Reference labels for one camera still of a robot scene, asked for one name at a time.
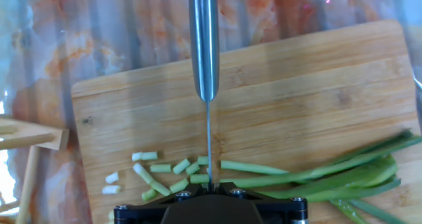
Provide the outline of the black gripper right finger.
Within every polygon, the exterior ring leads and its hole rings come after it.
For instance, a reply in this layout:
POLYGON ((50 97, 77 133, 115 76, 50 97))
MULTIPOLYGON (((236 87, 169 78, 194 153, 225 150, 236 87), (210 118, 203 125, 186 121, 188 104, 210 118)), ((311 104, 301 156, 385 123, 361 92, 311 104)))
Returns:
POLYGON ((234 183, 213 184, 219 200, 212 212, 220 223, 308 223, 308 201, 303 197, 273 198, 234 183))

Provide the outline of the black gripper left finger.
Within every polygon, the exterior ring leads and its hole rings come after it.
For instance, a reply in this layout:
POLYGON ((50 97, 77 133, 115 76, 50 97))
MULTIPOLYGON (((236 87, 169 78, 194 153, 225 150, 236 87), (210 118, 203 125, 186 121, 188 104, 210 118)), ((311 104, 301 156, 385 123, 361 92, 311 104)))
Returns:
POLYGON ((189 184, 182 191, 143 205, 121 204, 113 209, 114 224, 161 223, 167 209, 176 203, 208 194, 210 185, 189 184))

